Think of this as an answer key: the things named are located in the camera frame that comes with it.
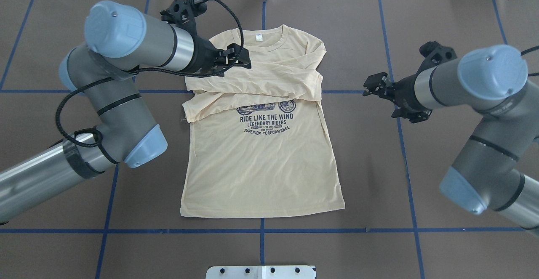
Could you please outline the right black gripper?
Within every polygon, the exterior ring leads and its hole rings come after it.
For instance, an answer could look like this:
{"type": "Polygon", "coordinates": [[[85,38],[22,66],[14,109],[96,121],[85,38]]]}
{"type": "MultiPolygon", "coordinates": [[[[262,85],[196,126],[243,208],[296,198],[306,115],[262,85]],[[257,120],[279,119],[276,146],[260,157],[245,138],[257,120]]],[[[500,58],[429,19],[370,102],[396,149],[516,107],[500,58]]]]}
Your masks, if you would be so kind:
{"type": "Polygon", "coordinates": [[[398,82],[390,82],[386,72],[372,74],[364,82],[363,96],[376,95],[397,106],[392,118],[408,119],[411,123],[429,119],[431,109],[421,105],[415,94],[415,82],[418,74],[413,74],[398,82]]]}

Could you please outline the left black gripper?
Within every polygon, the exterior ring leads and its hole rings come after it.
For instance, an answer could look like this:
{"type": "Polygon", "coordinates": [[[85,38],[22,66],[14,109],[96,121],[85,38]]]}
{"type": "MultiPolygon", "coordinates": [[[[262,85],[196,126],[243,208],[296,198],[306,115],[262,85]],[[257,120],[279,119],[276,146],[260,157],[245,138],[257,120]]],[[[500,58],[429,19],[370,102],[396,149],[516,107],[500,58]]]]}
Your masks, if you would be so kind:
{"type": "Polygon", "coordinates": [[[194,53],[190,61],[190,74],[202,77],[213,76],[231,68],[251,69],[250,52],[242,45],[232,43],[223,51],[206,39],[194,37],[194,53]]]}

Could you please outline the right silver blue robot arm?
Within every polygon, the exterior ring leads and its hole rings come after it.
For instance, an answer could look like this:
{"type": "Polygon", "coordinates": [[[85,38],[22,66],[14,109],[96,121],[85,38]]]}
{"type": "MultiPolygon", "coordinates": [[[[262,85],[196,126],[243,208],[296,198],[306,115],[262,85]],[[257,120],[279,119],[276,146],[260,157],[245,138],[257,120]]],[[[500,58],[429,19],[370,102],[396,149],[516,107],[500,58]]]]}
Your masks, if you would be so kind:
{"type": "Polygon", "coordinates": [[[481,115],[439,190],[471,214],[489,209],[538,236],[538,181],[515,168],[539,134],[538,86],[528,80],[524,51],[493,45],[457,57],[436,41],[419,51],[424,60],[415,74],[398,82],[386,72],[372,74],[363,95],[390,101],[392,117],[411,123],[459,105],[481,115]]]}

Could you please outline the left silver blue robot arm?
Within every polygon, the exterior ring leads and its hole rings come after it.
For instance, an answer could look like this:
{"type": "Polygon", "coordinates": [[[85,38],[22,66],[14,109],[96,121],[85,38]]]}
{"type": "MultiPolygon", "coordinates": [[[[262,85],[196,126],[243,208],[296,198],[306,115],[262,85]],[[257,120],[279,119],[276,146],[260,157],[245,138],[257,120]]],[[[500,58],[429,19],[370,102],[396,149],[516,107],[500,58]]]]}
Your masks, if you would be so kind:
{"type": "Polygon", "coordinates": [[[85,41],[59,66],[59,77],[70,90],[55,112],[62,139],[47,150],[1,173],[1,224],[123,162],[130,168],[146,164],[167,150],[168,143],[133,77],[161,72],[183,77],[223,76],[233,67],[251,68],[244,35],[225,49],[197,34],[195,18],[207,2],[174,0],[160,19],[130,5],[104,0],[85,20],[85,41]],[[85,95],[100,119],[91,129],[67,133],[61,111],[75,95],[85,95]]]}

